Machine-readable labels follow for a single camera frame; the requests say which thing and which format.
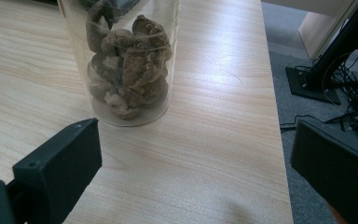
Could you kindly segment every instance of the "wire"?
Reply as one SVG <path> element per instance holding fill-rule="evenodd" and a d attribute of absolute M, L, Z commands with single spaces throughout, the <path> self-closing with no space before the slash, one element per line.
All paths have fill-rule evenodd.
<path fill-rule="evenodd" d="M 354 60 L 353 64 L 349 67 L 350 69 L 356 64 L 357 60 L 358 60 L 358 55 L 357 55 L 357 58 Z"/>
<path fill-rule="evenodd" d="M 357 78 L 351 71 L 351 69 L 345 67 L 344 64 L 339 67 L 339 71 L 339 74 L 342 75 L 342 79 L 338 83 L 336 83 L 336 87 L 340 87 L 341 90 L 347 94 L 348 102 L 351 104 L 351 102 L 358 96 Z"/>
<path fill-rule="evenodd" d="M 326 89 L 324 88 L 324 78 L 327 76 L 327 71 L 330 69 L 330 67 L 340 58 L 342 57 L 345 57 L 345 56 L 348 56 L 352 54 L 352 52 L 348 52 L 348 53 L 345 53 L 345 54 L 342 54 L 341 56 L 337 57 L 326 69 L 326 71 L 324 72 L 324 76 L 322 78 L 322 91 L 324 93 L 324 96 L 327 98 L 328 101 L 330 101 L 331 104 L 335 105 L 336 107 L 338 108 L 341 108 L 339 105 L 336 105 L 331 99 L 330 97 L 328 97 L 327 93 L 326 93 Z"/>
<path fill-rule="evenodd" d="M 320 121 L 321 123 L 324 123 L 324 124 L 333 124 L 333 123 L 339 122 L 339 126 L 340 126 L 340 128 L 341 128 L 341 131 L 342 131 L 342 132 L 345 132 L 344 121 L 345 121 L 346 119 L 351 119 L 351 122 L 353 122 L 355 117 L 356 117 L 356 113 L 355 113 L 355 112 L 347 112 L 347 113 L 345 113 L 345 114 L 342 115 L 342 116 L 338 116 L 338 117 L 333 118 L 333 119 L 328 119 L 328 120 L 326 120 L 326 121 L 322 121 L 322 120 L 320 120 L 320 119 L 315 118 L 315 117 L 312 116 L 312 115 L 296 115 L 294 122 L 292 122 L 292 123 L 282 123 L 282 124 L 280 124 L 280 129 L 281 129 L 281 133 L 285 133 L 285 132 L 288 132 L 288 131 L 294 131 L 294 130 L 296 129 L 296 126 L 289 126 L 289 127 L 282 127 L 282 126 L 286 126 L 286 125 L 296 125 L 298 118 L 312 118 L 312 119 L 316 119 L 316 120 L 318 120 L 318 121 Z"/>

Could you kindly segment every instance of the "light wood surface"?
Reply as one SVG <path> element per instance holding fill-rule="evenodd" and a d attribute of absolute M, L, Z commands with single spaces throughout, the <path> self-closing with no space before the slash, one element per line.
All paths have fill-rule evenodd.
<path fill-rule="evenodd" d="M 92 117 L 58 8 L 0 0 L 0 179 Z M 184 0 L 168 111 L 99 129 L 103 167 L 65 223 L 293 222 L 258 0 Z"/>

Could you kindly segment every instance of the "black cable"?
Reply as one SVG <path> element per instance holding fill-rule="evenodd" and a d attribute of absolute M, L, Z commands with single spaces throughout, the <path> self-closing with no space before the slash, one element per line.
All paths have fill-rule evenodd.
<path fill-rule="evenodd" d="M 357 58 L 354 60 L 353 64 L 349 67 L 349 69 L 351 69 L 356 64 L 357 60 L 358 60 L 358 55 L 357 55 Z"/>
<path fill-rule="evenodd" d="M 344 125 L 345 119 L 349 118 L 349 119 L 352 119 L 352 121 L 353 121 L 354 117 L 356 117 L 355 112 L 348 112 L 348 113 L 345 113 L 342 116 L 338 116 L 338 117 L 333 118 L 333 119 L 328 119 L 326 121 L 322 121 L 322 120 L 317 119 L 317 118 L 315 118 L 314 116 L 311 116 L 311 115 L 296 115 L 294 122 L 292 122 L 292 123 L 282 123 L 282 124 L 280 124 L 280 129 L 281 129 L 281 133 L 285 133 L 285 132 L 288 132 L 288 131 L 294 131 L 296 129 L 296 126 L 290 126 L 290 127 L 282 127 L 282 126 L 296 125 L 298 118 L 312 118 L 312 119 L 316 119 L 316 120 L 318 120 L 318 121 L 320 121 L 321 123 L 324 123 L 324 124 L 333 124 L 333 123 L 339 122 L 341 131 L 345 132 L 345 125 Z"/>
<path fill-rule="evenodd" d="M 334 74 L 333 80 L 336 88 L 341 88 L 341 90 L 347 95 L 348 102 L 351 104 L 353 100 L 358 97 L 358 80 L 356 75 L 345 67 L 345 64 L 342 64 L 338 73 Z"/>

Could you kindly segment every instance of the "wooden table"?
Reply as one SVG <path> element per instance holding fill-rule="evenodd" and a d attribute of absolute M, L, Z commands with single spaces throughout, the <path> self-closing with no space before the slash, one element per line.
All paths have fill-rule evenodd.
<path fill-rule="evenodd" d="M 58 8 L 0 0 L 0 179 L 93 116 Z M 99 131 L 103 167 L 66 223 L 293 222 L 258 0 L 184 0 L 168 111 Z"/>

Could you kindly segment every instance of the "gray carpet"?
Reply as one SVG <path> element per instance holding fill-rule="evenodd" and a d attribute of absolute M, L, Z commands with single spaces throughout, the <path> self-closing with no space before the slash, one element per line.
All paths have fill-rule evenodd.
<path fill-rule="evenodd" d="M 339 94 L 339 92 L 338 95 L 343 102 L 342 106 L 322 103 L 291 94 L 285 67 L 310 66 L 311 61 L 281 55 L 272 51 L 269 53 L 269 57 L 280 123 L 294 122 L 296 115 L 312 115 L 320 120 L 328 120 L 341 116 L 346 112 L 345 96 L 342 93 Z M 294 137 L 294 131 L 282 133 L 283 153 L 294 222 L 295 224 L 335 224 L 336 221 L 328 210 L 324 199 L 290 166 Z"/>

